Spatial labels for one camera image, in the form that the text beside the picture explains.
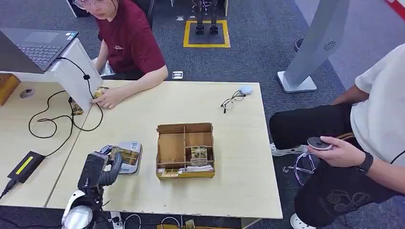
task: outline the glasses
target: glasses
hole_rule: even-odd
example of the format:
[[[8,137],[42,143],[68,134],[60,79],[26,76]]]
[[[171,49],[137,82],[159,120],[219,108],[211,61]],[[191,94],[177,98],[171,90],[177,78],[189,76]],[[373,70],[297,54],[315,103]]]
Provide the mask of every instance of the glasses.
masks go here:
[[[231,98],[226,99],[221,104],[221,108],[224,109],[224,114],[226,114],[226,111],[232,110],[232,108],[234,107],[234,101],[242,101],[245,96],[246,95],[243,94],[241,91],[237,91],[232,95]]]
[[[73,3],[78,8],[85,10],[88,9],[91,4],[107,4],[108,0],[74,0]]]

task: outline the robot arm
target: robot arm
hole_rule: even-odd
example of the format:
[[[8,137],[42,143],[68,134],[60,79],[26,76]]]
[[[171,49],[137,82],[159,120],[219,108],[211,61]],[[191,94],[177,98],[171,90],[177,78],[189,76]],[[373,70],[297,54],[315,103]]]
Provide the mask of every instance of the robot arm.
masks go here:
[[[93,152],[87,156],[78,190],[70,197],[62,216],[63,229],[92,229],[95,220],[103,213],[104,186],[112,185],[122,166],[121,154],[116,154],[110,171],[104,171],[109,152]]]

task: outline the red t-shirt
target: red t-shirt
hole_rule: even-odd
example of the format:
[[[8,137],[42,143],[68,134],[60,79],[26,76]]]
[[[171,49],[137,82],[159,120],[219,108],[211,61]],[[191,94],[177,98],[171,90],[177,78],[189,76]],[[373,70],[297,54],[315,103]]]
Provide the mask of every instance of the red t-shirt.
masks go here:
[[[120,0],[117,15],[111,22],[96,21],[114,72],[149,73],[166,65],[145,13],[135,3]]]

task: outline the hand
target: hand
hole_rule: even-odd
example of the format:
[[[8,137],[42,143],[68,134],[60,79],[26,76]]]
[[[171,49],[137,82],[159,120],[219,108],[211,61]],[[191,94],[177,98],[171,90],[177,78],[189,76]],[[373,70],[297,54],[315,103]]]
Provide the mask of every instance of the hand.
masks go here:
[[[98,105],[103,108],[112,109],[126,97],[124,88],[117,87],[109,89],[102,96],[93,99],[90,102],[93,104],[98,103]]]
[[[316,156],[325,160],[333,167],[353,167],[359,166],[363,163],[366,155],[363,151],[359,150],[352,144],[334,138],[334,137],[320,137],[322,141],[332,144],[331,150],[316,150],[307,146],[308,150]]]

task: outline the black wristband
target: black wristband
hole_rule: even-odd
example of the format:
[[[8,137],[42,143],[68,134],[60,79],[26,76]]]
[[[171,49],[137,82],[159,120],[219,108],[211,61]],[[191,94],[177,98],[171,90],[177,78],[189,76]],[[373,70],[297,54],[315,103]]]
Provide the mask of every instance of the black wristband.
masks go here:
[[[357,167],[357,170],[360,172],[367,174],[368,170],[370,169],[371,165],[373,164],[374,158],[370,153],[364,152],[366,157],[361,165]]]

